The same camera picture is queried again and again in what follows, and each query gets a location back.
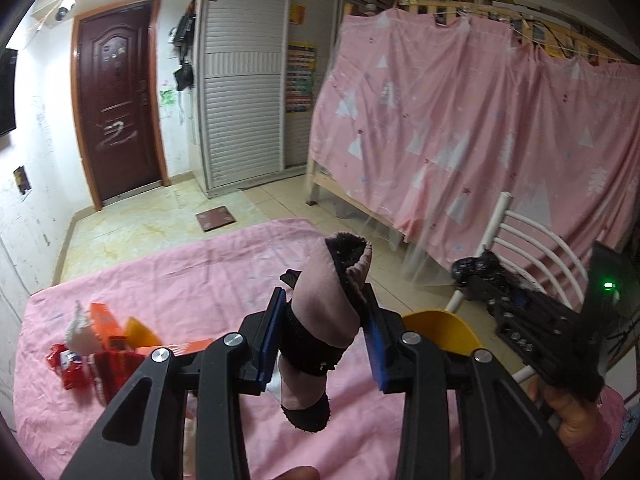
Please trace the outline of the person's right hand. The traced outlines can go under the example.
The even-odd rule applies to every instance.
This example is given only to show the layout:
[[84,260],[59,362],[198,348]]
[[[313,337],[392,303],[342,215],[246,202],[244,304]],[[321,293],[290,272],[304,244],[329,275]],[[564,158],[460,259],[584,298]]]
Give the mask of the person's right hand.
[[578,445],[591,437],[597,429],[600,417],[597,405],[575,398],[570,392],[546,385],[535,376],[527,388],[533,402],[543,400],[559,416],[556,434],[567,447]]

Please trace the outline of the person's left hand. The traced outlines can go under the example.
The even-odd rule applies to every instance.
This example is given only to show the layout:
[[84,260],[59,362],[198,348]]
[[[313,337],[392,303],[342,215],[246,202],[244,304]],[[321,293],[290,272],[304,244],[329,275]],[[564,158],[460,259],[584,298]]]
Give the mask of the person's left hand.
[[279,474],[272,480],[319,480],[319,471],[313,466],[297,466],[283,474]]

